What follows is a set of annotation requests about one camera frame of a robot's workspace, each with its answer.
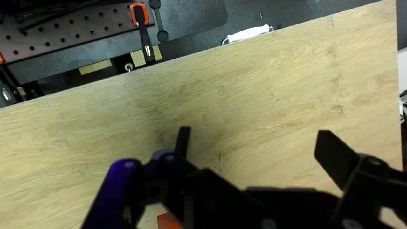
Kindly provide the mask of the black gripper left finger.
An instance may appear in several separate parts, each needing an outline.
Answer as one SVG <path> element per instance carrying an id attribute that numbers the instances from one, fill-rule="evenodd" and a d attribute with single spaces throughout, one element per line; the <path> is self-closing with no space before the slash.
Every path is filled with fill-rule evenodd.
<path id="1" fill-rule="evenodd" d="M 115 162 L 88 211 L 82 229 L 137 229 L 145 209 L 162 204 L 184 229 L 242 227 L 262 229 L 273 213 L 210 169 L 186 159 L 191 129 L 179 131 L 173 149 Z"/>

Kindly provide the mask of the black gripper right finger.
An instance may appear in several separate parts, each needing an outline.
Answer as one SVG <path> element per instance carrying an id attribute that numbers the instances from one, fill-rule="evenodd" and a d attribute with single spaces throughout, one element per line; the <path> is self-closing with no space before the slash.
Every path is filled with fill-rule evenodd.
<path id="1" fill-rule="evenodd" d="M 331 217 L 335 229 L 391 229 L 381 220 L 383 208 L 407 223 L 406 172 L 357 153 L 330 130 L 318 133 L 315 158 L 343 191 Z"/>

